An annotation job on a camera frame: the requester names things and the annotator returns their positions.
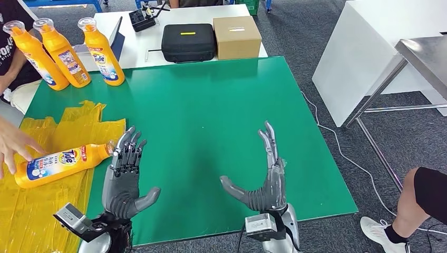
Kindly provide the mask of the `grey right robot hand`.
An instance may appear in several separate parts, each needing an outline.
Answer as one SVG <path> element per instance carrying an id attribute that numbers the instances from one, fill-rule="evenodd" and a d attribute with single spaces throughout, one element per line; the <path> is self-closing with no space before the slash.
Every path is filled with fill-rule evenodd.
<path id="1" fill-rule="evenodd" d="M 286 208 L 285 165 L 278 154 L 274 128 L 265 121 L 265 131 L 258 130 L 263 140 L 267 157 L 267 174 L 263 185 L 257 190 L 245 190 L 227 177 L 221 176 L 224 190 L 253 211 L 275 211 Z"/>

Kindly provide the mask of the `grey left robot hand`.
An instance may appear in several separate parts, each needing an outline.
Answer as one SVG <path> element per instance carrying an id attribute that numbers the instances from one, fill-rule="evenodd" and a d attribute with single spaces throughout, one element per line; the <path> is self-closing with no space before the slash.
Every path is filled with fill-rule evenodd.
<path id="1" fill-rule="evenodd" d="M 140 136 L 134 126 L 123 133 L 105 173 L 102 204 L 105 211 L 118 219 L 133 218 L 156 203 L 161 193 L 159 187 L 152 187 L 145 196 L 140 196 L 140 162 L 147 143 L 146 139 L 139 141 Z"/>

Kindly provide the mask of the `person's hand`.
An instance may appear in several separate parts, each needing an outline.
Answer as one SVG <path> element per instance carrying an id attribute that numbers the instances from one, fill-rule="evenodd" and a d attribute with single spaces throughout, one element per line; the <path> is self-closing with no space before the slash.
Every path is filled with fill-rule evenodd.
<path id="1" fill-rule="evenodd" d="M 40 154 L 45 150 L 29 135 L 12 125 L 1 116 L 1 179 L 4 177 L 3 164 L 5 163 L 11 174 L 16 173 L 14 154 L 19 154 L 26 161 L 32 161 L 33 157 L 26 147 L 31 147 Z"/>

